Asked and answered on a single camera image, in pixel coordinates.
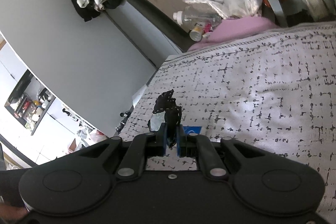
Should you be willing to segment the person's left hand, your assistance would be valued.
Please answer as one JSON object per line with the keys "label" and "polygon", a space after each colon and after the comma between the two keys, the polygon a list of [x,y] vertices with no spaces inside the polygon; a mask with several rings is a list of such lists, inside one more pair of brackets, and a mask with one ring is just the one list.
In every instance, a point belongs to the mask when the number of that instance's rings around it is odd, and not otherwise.
{"label": "person's left hand", "polygon": [[4,220],[16,221],[25,217],[29,211],[25,207],[15,207],[1,203],[0,216]]}

